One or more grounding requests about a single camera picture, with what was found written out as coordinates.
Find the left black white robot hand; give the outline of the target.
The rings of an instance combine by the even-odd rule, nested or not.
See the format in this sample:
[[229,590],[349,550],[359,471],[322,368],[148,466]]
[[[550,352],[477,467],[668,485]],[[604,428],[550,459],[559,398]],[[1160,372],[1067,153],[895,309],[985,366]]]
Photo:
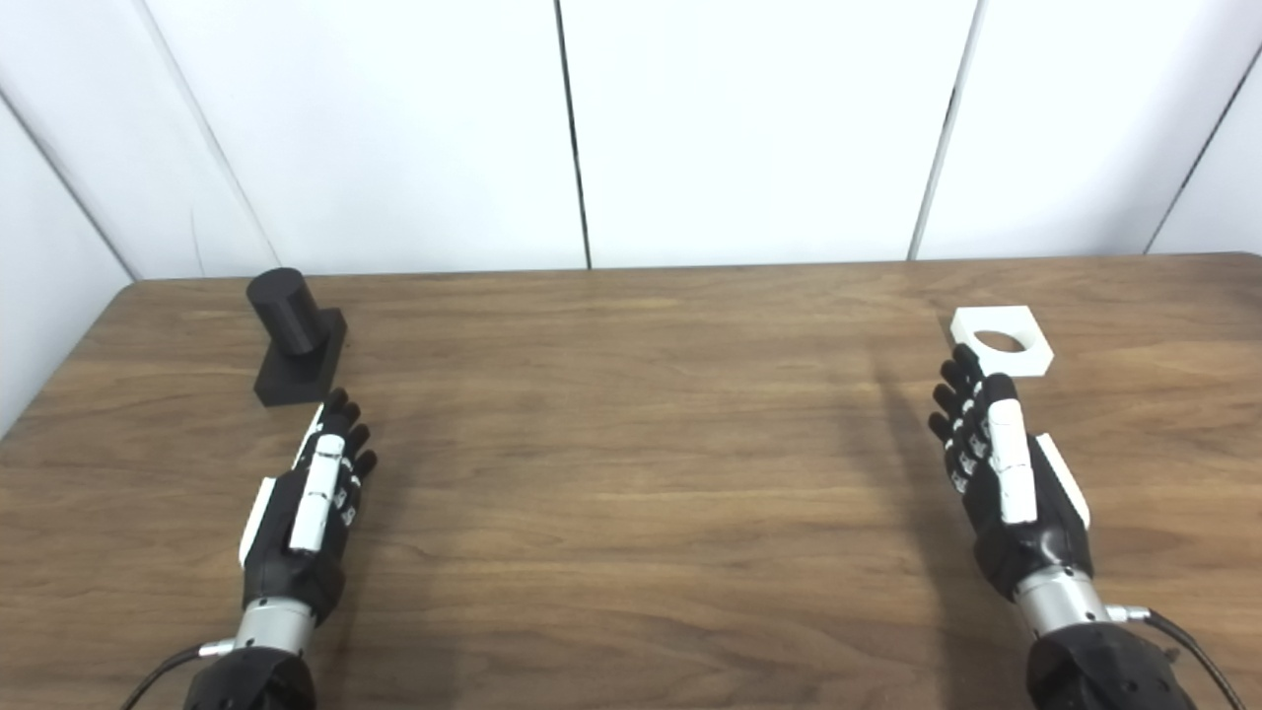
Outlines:
[[299,602],[322,624],[338,607],[350,530],[379,462],[370,438],[358,404],[334,388],[310,419],[289,470],[257,486],[239,545],[244,609]]

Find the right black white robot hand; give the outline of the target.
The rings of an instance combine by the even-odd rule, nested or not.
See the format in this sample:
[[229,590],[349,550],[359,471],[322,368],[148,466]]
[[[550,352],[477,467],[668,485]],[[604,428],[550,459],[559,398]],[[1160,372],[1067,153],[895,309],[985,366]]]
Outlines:
[[1085,496],[1053,441],[1029,433],[1013,378],[986,375],[976,351],[959,343],[933,399],[928,426],[991,586],[1013,602],[1018,585],[1045,569],[1092,576]]

